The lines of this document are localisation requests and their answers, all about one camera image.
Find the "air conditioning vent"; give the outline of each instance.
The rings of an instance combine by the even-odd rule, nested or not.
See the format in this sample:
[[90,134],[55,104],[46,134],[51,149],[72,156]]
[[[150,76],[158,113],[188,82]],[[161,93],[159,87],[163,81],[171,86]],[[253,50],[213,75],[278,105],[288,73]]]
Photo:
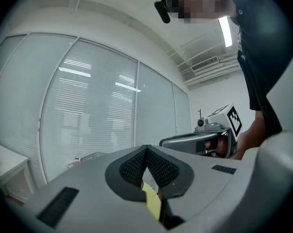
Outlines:
[[193,72],[198,72],[201,69],[216,65],[218,63],[219,63],[219,58],[217,56],[215,56],[213,58],[207,59],[203,62],[200,62],[200,63],[192,66],[191,69],[193,70]]

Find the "ceiling light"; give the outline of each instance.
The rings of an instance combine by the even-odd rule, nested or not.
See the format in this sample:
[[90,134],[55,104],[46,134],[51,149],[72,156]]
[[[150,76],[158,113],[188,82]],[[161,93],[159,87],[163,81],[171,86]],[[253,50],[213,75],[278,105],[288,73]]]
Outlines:
[[230,33],[230,28],[229,28],[229,24],[228,24],[228,19],[227,19],[227,17],[222,17],[219,19],[219,22],[220,22],[220,25],[222,28],[225,46],[229,47],[229,46],[233,45],[233,43],[232,43],[232,35]]
[[139,89],[135,89],[135,88],[133,88],[133,87],[131,87],[131,86],[127,86],[127,85],[125,85],[125,84],[121,84],[121,83],[118,83],[118,82],[116,82],[115,85],[118,85],[118,86],[121,86],[121,87],[124,87],[124,88],[130,89],[130,90],[133,90],[133,91],[136,91],[136,90],[137,90],[137,92],[140,92],[140,91],[141,91],[141,90],[139,90]]
[[90,74],[89,73],[79,72],[79,71],[75,71],[75,70],[68,69],[68,68],[59,67],[59,70],[60,71],[64,71],[64,72],[70,72],[70,73],[74,73],[74,74],[86,76],[86,77],[90,77]]

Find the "person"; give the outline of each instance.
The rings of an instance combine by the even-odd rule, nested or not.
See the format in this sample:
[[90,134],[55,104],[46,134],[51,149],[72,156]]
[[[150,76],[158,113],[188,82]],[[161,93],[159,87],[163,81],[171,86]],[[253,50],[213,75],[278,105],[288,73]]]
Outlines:
[[[255,110],[255,119],[240,135],[232,157],[241,160],[247,149],[260,146],[267,137],[281,131],[266,95],[293,56],[291,25],[272,0],[166,0],[165,6],[173,16],[189,23],[228,16],[240,28],[237,59],[244,73],[250,109]],[[217,153],[225,155],[227,137],[220,136],[216,141]],[[210,145],[210,140],[206,141],[206,149]]]

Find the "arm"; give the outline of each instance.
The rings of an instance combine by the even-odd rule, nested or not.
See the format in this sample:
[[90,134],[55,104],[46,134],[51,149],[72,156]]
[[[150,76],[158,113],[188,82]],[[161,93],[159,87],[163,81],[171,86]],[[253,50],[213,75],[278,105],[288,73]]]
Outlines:
[[265,139],[266,134],[263,113],[262,111],[256,111],[255,120],[251,124],[250,128],[240,135],[238,139],[237,152],[232,159],[241,160],[246,150],[259,147]]

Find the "black strap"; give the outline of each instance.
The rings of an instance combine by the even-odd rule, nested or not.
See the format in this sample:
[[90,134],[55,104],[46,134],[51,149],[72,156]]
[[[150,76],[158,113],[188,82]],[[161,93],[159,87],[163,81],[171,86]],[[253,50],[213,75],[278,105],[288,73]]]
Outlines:
[[215,150],[218,146],[219,140],[217,137],[210,139],[210,146],[206,150]]

